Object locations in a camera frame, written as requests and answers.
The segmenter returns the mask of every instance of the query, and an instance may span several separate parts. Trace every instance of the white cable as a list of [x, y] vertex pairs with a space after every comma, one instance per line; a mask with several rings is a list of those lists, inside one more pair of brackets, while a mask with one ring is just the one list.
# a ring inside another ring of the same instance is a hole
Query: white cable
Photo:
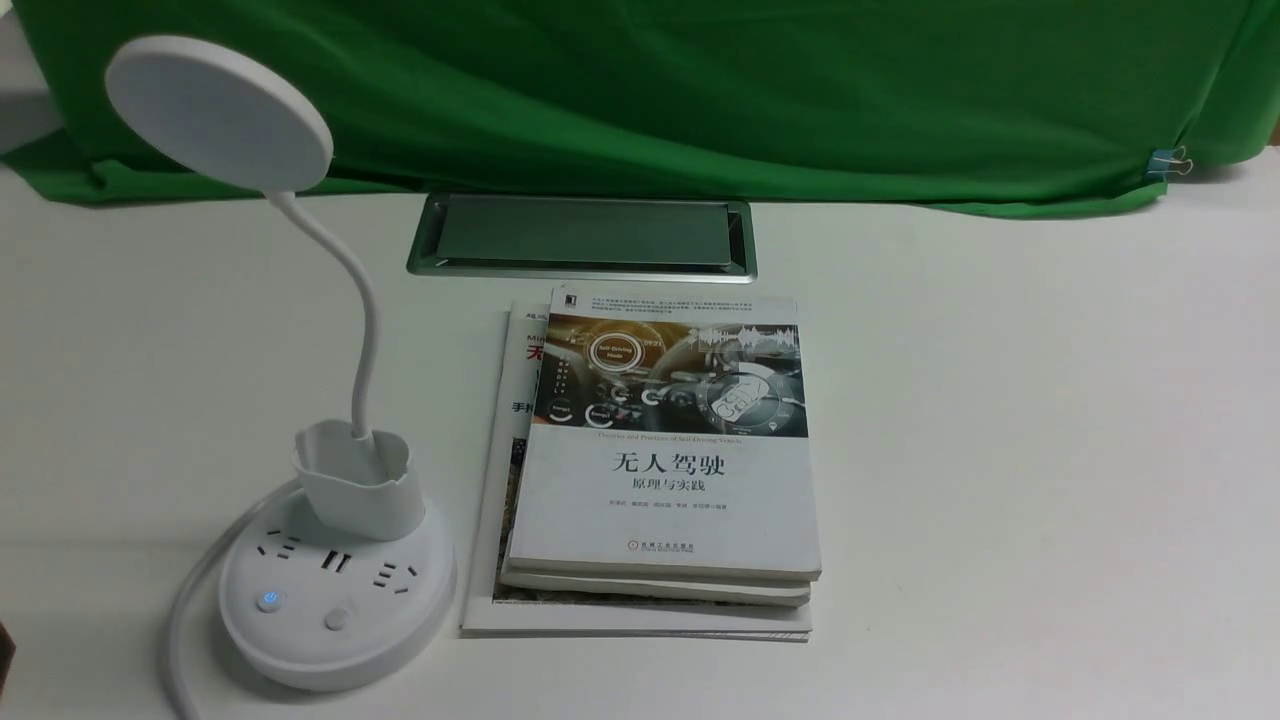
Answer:
[[356, 368], [356, 387], [351, 391], [351, 424], [352, 434], [367, 448], [372, 448], [372, 429], [369, 427], [369, 380], [374, 374], [374, 360], [378, 357], [378, 342], [381, 336], [380, 315], [378, 313], [378, 300], [374, 297], [374, 283], [369, 279], [369, 273], [360, 264], [356, 254], [347, 247], [338, 236], [316, 222], [310, 213], [298, 205], [298, 199], [292, 192], [268, 192], [266, 200], [275, 205], [284, 217], [288, 218], [311, 240], [320, 243], [351, 275], [360, 291], [360, 301], [365, 305], [365, 343], [360, 348], [360, 365]]
[[230, 547], [232, 542], [236, 541], [241, 530], [243, 530], [244, 527], [248, 525], [264, 507], [298, 489], [298, 480], [292, 479], [273, 489], [262, 500], [255, 502], [252, 507], [237, 518], [236, 521], [232, 523], [216, 541], [214, 541], [214, 544], [209, 546], [209, 550], [205, 551], [205, 555], [201, 556], [195, 568], [191, 569], [191, 573], [187, 573], [187, 579], [182, 582], [182, 587], [178, 588], [178, 594], [173, 598], [173, 606], [169, 609], [169, 621], [165, 625], [164, 643], [160, 646], [160, 679], [164, 683], [164, 689], [169, 694], [169, 702], [173, 705], [173, 710], [178, 715], [179, 720], [200, 720], [200, 715], [196, 712], [196, 706], [191, 702], [191, 693], [187, 691], [187, 683], [182, 678], [180, 659], [182, 616], [186, 614], [192, 593], [195, 593], [200, 582], [209, 574], [214, 564], [218, 562], [218, 559], [221, 557], [227, 552], [227, 548]]

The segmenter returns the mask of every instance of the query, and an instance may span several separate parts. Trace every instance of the lamp head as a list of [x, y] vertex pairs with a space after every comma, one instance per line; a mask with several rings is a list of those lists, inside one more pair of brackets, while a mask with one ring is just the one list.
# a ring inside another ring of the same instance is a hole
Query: lamp head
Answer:
[[288, 81], [212, 42], [178, 36], [124, 44], [106, 95], [133, 132], [170, 160], [259, 192], [307, 190], [329, 170], [333, 136]]

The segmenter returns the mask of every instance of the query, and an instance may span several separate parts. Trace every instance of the white desk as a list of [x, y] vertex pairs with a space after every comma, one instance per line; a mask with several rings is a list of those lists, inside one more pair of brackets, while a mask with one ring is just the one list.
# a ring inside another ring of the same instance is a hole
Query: white desk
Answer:
[[[1275, 717], [1280, 154], [1076, 222], [755, 205], [794, 295], [826, 573], [808, 646], [458, 639], [307, 697], [255, 680], [211, 587], [206, 717]], [[306, 205], [384, 293], [379, 425], [421, 452], [465, 573], [503, 311], [552, 281], [403, 266], [421, 199]], [[648, 287], [662, 291], [671, 288]], [[347, 407], [360, 307], [265, 202], [87, 210], [0, 169], [0, 715], [164, 716], [177, 583]]]

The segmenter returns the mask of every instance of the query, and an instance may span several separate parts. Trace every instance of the binder clip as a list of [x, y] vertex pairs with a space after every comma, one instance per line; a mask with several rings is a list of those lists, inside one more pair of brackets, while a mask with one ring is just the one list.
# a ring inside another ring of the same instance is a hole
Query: binder clip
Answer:
[[1179, 145], [1169, 150], [1156, 150], [1151, 154], [1151, 159], [1147, 160], [1146, 179], [1147, 182], [1158, 182], [1166, 179], [1169, 173], [1185, 176], [1194, 167], [1196, 163], [1187, 158], [1185, 145]]

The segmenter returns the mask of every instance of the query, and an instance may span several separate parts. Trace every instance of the power socket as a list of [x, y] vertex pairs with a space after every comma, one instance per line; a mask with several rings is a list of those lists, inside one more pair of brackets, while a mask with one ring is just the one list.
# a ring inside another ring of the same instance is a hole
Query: power socket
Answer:
[[324, 525], [303, 491], [265, 507], [228, 552], [218, 603], [259, 671], [339, 691], [408, 662], [453, 600], [457, 565], [443, 514], [378, 542]]

